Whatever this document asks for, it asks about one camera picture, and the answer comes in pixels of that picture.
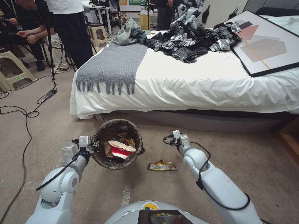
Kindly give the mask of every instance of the phone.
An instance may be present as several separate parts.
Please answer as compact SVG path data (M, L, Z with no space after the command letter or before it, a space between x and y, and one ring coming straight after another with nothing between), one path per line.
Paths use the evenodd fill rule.
M3 18L3 17L0 17L0 19L3 19L3 20L6 20L6 21L8 21L7 19L5 19L5 18Z
M10 24L10 22L7 19L4 19L2 17L0 17L0 19L1 19L2 22L6 23L6 24Z

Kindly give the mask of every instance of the abstract art print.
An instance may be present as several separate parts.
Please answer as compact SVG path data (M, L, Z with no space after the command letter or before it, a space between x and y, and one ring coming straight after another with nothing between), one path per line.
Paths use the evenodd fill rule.
M238 22L242 39L233 47L252 77L299 67L299 36L245 11L227 22Z

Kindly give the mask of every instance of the red and white paper cup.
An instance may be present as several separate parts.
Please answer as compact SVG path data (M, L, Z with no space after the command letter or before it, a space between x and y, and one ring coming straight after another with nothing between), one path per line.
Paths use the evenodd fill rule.
M117 141L108 141L110 144L112 155L126 159L130 154L133 154L136 149L127 146Z

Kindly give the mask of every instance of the beige stool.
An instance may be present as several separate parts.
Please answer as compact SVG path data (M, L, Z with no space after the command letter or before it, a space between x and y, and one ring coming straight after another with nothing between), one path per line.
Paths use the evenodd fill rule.
M90 33L90 41L95 48L99 47L101 43L108 43L108 37L106 34L105 27L101 23L91 23L88 26ZM97 35L97 30L101 30L100 36Z
M14 62L14 64L18 67L17 70L20 70L19 75L15 75L14 77L6 78L3 73L0 71L0 88L4 91L14 90L13 83L18 82L24 78L29 78L31 81L36 81L31 72L20 62L20 60L9 51L8 48L0 46L0 58L9 62L9 59Z

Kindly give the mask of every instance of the black shoe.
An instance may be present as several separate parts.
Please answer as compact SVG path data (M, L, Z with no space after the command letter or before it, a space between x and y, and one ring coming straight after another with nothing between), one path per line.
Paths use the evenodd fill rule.
M45 65L42 61L36 61L35 63L36 63L36 69L38 72L41 72L46 69Z

